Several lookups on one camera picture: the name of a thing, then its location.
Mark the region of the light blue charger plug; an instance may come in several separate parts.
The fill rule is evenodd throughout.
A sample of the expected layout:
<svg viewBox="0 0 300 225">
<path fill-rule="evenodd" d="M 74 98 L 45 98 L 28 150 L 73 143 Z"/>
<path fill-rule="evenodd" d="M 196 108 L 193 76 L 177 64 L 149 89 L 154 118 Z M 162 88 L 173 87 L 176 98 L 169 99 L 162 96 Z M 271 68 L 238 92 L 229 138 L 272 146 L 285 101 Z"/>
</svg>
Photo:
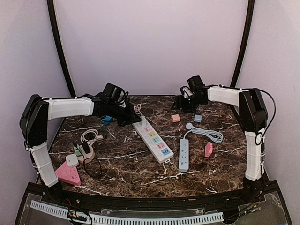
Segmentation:
<svg viewBox="0 0 300 225">
<path fill-rule="evenodd" d="M 195 114 L 194 115 L 194 122 L 201 123 L 202 122 L 202 116 L 198 115 L 198 114 Z"/>
</svg>

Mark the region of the pink charger plug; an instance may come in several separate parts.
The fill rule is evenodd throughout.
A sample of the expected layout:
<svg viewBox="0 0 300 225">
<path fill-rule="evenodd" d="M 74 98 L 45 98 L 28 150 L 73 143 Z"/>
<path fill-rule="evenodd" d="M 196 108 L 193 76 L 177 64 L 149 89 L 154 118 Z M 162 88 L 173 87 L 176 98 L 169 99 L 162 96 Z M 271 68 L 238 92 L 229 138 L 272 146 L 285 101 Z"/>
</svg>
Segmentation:
<svg viewBox="0 0 300 225">
<path fill-rule="evenodd" d="M 172 122 L 180 122 L 181 118 L 178 114 L 171 115 Z"/>
</svg>

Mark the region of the blue square plug adapter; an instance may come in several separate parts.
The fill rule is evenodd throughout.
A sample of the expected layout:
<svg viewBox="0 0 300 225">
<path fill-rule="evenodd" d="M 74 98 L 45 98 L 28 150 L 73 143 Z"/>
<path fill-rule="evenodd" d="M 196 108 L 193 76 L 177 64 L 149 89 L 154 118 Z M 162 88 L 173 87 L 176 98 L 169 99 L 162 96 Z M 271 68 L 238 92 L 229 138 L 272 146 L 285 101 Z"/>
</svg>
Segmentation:
<svg viewBox="0 0 300 225">
<path fill-rule="evenodd" d="M 101 118 L 101 123 L 105 125 L 109 125 L 113 121 L 113 117 L 111 116 L 104 116 Z"/>
</svg>

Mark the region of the white multicolour power strip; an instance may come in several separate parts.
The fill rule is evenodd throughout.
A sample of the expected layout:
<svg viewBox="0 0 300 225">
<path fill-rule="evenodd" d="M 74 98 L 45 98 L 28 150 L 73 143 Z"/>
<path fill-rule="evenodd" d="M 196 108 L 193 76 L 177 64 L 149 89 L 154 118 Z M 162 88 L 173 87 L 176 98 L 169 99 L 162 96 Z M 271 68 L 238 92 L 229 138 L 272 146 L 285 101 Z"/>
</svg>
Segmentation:
<svg viewBox="0 0 300 225">
<path fill-rule="evenodd" d="M 133 123 L 133 127 L 160 164 L 173 158 L 173 151 L 144 116 L 140 122 Z"/>
</svg>

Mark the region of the pink square plug adapter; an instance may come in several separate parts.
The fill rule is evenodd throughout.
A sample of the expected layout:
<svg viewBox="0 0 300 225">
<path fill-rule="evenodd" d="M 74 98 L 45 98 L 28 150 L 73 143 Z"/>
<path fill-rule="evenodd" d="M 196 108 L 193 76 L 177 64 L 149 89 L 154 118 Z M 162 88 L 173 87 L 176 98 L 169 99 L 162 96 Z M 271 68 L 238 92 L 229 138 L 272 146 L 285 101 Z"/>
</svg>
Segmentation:
<svg viewBox="0 0 300 225">
<path fill-rule="evenodd" d="M 210 157 L 211 154 L 213 153 L 213 143 L 212 142 L 208 142 L 205 146 L 205 154 L 204 156 L 206 158 Z"/>
</svg>

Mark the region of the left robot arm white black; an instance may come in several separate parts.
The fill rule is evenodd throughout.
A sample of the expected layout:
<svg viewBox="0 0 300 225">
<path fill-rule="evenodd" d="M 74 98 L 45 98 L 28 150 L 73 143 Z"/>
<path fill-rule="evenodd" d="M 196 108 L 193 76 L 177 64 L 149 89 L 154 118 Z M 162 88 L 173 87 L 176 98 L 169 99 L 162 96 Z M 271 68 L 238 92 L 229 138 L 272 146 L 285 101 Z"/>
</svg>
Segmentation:
<svg viewBox="0 0 300 225">
<path fill-rule="evenodd" d="M 55 186 L 59 179 L 48 148 L 55 140 L 65 118 L 76 116 L 110 116 L 116 119 L 120 127 L 142 120 L 128 98 L 116 103 L 101 95 L 51 98 L 33 94 L 21 115 L 19 126 L 25 149 L 29 151 L 42 182 L 50 188 L 47 195 L 55 204 L 63 204 L 66 193 Z"/>
</svg>

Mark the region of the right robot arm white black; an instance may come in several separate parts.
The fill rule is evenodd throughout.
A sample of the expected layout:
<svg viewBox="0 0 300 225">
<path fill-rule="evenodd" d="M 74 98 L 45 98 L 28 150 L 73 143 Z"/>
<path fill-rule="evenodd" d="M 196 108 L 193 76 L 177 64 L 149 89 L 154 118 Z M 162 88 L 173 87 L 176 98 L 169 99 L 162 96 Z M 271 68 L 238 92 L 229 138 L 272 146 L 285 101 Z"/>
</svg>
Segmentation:
<svg viewBox="0 0 300 225">
<path fill-rule="evenodd" d="M 258 88 L 230 88 L 223 85 L 209 85 L 197 88 L 183 86 L 181 95 L 176 96 L 172 109 L 195 113 L 199 105 L 219 102 L 232 106 L 241 129 L 246 136 L 248 180 L 259 180 L 264 174 L 265 134 L 271 121 L 262 94 L 267 91 Z"/>
</svg>

